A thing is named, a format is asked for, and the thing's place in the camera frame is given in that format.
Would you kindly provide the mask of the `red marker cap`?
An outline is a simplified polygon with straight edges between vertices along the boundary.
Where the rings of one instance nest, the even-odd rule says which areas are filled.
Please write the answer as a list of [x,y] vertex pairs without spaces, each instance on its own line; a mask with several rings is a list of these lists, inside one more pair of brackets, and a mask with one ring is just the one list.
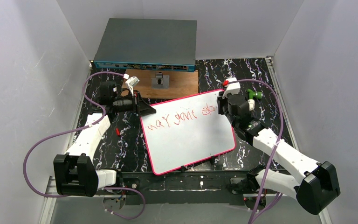
[[117,136],[121,136],[120,130],[118,128],[116,128],[115,131]]

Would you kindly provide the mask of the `pink framed whiteboard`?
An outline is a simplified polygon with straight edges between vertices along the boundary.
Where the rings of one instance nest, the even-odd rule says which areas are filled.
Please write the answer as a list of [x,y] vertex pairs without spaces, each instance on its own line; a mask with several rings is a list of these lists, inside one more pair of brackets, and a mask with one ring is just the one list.
[[236,147],[234,131],[217,112],[220,89],[153,104],[140,123],[155,175],[162,175]]

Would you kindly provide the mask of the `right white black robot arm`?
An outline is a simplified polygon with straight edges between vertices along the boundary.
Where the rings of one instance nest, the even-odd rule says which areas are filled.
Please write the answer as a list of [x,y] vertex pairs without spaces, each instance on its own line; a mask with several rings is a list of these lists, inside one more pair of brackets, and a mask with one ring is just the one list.
[[320,163],[303,155],[277,135],[262,121],[253,117],[246,98],[239,94],[217,96],[218,114],[225,115],[236,135],[256,149],[268,154],[283,166],[288,174],[268,171],[259,165],[247,173],[245,179],[228,184],[235,194],[255,192],[264,187],[297,200],[303,209],[319,214],[341,190],[337,171],[328,161]]

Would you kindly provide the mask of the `white pipe elbow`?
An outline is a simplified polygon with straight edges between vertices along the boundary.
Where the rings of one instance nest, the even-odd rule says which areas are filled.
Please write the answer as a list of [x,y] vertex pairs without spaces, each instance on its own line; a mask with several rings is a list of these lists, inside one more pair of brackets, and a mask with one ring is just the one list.
[[255,108],[255,101],[253,99],[248,100],[249,110],[253,111]]

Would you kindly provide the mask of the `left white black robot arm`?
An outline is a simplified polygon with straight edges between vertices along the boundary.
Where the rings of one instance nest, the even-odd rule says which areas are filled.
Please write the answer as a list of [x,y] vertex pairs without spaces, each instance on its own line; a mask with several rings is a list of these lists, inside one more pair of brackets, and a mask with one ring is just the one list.
[[132,77],[119,88],[114,81],[101,84],[97,101],[87,116],[86,124],[75,142],[53,161],[56,189],[61,196],[94,196],[104,187],[114,186],[117,171],[96,170],[92,159],[97,147],[119,112],[132,112],[138,117],[155,114],[134,89],[139,79]]

